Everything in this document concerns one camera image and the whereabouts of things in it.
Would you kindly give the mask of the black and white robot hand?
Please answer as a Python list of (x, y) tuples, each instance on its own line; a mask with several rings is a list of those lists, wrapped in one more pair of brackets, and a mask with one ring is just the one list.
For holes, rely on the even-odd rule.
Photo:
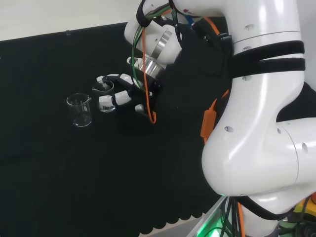
[(98, 108), (103, 113), (130, 104), (134, 111), (157, 121), (154, 112), (160, 85), (158, 83), (144, 85), (128, 74), (109, 74), (97, 77), (92, 91), (97, 96)]

